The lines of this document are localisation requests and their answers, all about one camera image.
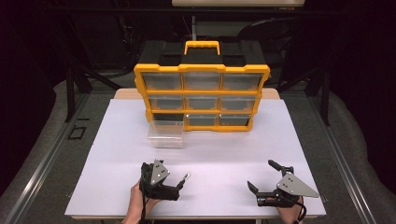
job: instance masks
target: black chair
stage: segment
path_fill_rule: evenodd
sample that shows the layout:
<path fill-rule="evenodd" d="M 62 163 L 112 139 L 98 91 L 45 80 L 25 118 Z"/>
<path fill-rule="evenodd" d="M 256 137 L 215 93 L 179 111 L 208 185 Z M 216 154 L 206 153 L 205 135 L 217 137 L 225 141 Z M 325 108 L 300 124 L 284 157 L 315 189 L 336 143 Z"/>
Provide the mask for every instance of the black chair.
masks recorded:
<path fill-rule="evenodd" d="M 288 57 L 288 47 L 297 34 L 303 30 L 300 19 L 269 19 L 255 21 L 243 28 L 238 40 L 257 40 L 262 46 L 262 53 L 271 69 L 281 69 L 277 86 L 282 83 L 283 66 Z"/>

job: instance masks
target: black cable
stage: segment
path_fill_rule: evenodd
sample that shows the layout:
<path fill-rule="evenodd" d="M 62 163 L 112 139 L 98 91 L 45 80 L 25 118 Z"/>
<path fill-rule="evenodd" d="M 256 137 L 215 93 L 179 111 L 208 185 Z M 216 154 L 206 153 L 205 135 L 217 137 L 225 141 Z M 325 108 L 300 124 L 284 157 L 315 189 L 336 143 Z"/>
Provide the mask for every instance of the black cable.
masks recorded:
<path fill-rule="evenodd" d="M 146 194 L 145 194 L 145 185 L 142 183 L 142 181 L 144 181 L 144 178 L 142 176 L 142 178 L 140 179 L 140 190 L 142 191 L 142 203 L 143 203 L 143 208 L 142 208 L 142 214 L 140 216 L 140 221 L 139 224 L 144 224 L 145 220 L 146 220 L 146 202 L 145 202 L 145 198 L 146 198 Z"/>
<path fill-rule="evenodd" d="M 305 218 L 305 215 L 306 215 L 306 207 L 305 207 L 305 205 L 304 205 L 303 203 L 297 203 L 297 202 L 296 202 L 295 204 L 301 206 L 300 215 L 297 217 L 297 221 L 294 222 L 294 223 L 298 224 L 298 223 L 300 223 L 300 222 Z"/>

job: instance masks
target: white paper surface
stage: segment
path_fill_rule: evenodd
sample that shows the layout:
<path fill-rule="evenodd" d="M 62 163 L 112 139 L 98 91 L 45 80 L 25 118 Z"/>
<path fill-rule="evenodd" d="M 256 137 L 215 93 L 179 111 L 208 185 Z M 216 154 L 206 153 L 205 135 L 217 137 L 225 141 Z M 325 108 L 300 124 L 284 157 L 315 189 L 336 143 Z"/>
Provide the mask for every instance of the white paper surface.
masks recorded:
<path fill-rule="evenodd" d="M 80 180 L 65 211 L 72 217 L 125 216 L 130 188 L 143 162 L 164 160 L 164 184 L 175 186 L 191 172 L 176 202 L 160 202 L 156 218 L 273 217 L 258 207 L 247 181 L 273 191 L 282 178 L 268 165 L 293 166 L 295 175 L 318 191 L 289 112 L 282 100 L 262 100 L 250 132 L 184 132 L 182 149 L 153 148 L 141 100 L 111 100 Z M 320 198 L 304 198 L 308 216 L 326 214 Z"/>

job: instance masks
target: dark background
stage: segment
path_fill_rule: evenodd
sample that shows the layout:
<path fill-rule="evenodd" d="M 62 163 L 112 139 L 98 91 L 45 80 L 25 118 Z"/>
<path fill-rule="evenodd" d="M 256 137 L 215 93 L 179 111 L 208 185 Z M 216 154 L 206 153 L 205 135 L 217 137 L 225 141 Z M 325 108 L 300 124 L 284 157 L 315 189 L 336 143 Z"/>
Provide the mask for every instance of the dark background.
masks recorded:
<path fill-rule="evenodd" d="M 82 3 L 107 6 L 107 2 Z M 170 6 L 170 1 L 160 2 L 129 1 L 142 7 Z M 56 3 L 73 5 L 76 1 Z M 133 23 L 145 36 L 133 34 L 128 37 L 134 41 L 124 43 L 125 33 L 117 25 L 115 17 L 75 18 L 71 24 L 65 19 L 56 20 L 56 17 L 49 20 L 35 1 L 2 1 L 0 4 L 0 95 L 4 112 L 0 116 L 0 193 L 3 193 L 50 115 L 56 97 L 53 87 L 65 80 L 68 63 L 51 33 L 52 25 L 62 28 L 69 48 L 81 62 L 93 69 L 120 71 L 132 69 L 138 56 L 139 41 L 145 38 L 175 40 L 182 38 L 185 31 L 178 31 L 178 26 L 175 26 L 181 23 L 180 20 L 145 16 Z M 339 9 L 352 4 L 306 0 L 305 7 Z M 368 160 L 380 180 L 396 193 L 392 170 L 393 158 L 396 157 L 393 93 L 396 86 L 395 11 L 394 2 L 382 1 L 371 4 L 369 10 L 363 10 L 364 13 L 356 20 L 306 20 L 304 32 L 290 50 L 290 63 L 285 72 L 286 78 L 292 79 L 336 52 L 336 60 L 330 66 L 331 91 L 343 99 L 361 126 Z M 334 45 L 337 35 L 346 41 L 345 45 Z M 81 38 L 88 44 L 83 45 Z M 109 50 L 115 50 L 117 58 L 105 53 Z"/>

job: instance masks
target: gray floor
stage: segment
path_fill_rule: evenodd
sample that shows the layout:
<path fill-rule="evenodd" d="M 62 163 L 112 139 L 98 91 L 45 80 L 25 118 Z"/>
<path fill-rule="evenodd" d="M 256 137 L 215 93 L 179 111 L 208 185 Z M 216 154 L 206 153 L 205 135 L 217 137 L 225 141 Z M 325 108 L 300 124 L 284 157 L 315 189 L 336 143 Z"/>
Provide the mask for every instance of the gray floor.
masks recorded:
<path fill-rule="evenodd" d="M 124 87 L 133 86 L 133 76 L 113 78 Z M 77 184 L 79 174 L 91 148 L 92 141 L 106 112 L 108 102 L 114 96 L 114 91 L 92 80 L 94 92 L 85 99 L 82 110 L 72 121 L 72 126 L 85 127 L 81 139 L 67 139 L 79 135 L 78 131 L 69 132 L 59 143 L 57 136 L 65 129 L 66 116 L 65 84 L 55 88 L 57 102 L 51 117 L 37 140 L 25 164 L 0 199 L 0 223 L 7 221 L 20 223 L 100 223 L 100 221 L 77 221 L 64 215 L 69 201 L 68 195 Z M 396 196 L 383 187 L 376 178 L 375 172 L 366 160 L 366 145 L 359 125 L 350 115 L 340 99 L 331 95 L 329 119 L 331 127 L 324 129 L 317 117 L 316 99 L 306 98 L 300 91 L 288 91 L 281 94 L 290 111 L 296 132 L 304 149 L 313 177 L 316 180 L 320 194 L 327 198 L 324 204 L 328 213 L 325 217 L 308 220 L 308 223 L 362 223 L 360 210 L 356 208 L 351 195 L 351 189 L 346 186 L 345 179 L 340 175 L 332 150 L 334 145 L 325 132 L 330 131 L 337 146 L 345 156 L 356 182 L 359 184 L 363 199 L 367 202 L 370 212 L 377 223 L 392 223 L 396 220 Z M 26 195 L 25 188 L 43 158 L 54 148 L 59 153 L 54 156 L 50 171 L 43 174 L 45 181 L 30 194 L 30 203 L 25 209 L 18 209 L 21 196 Z M 280 223 L 277 219 L 268 223 Z"/>

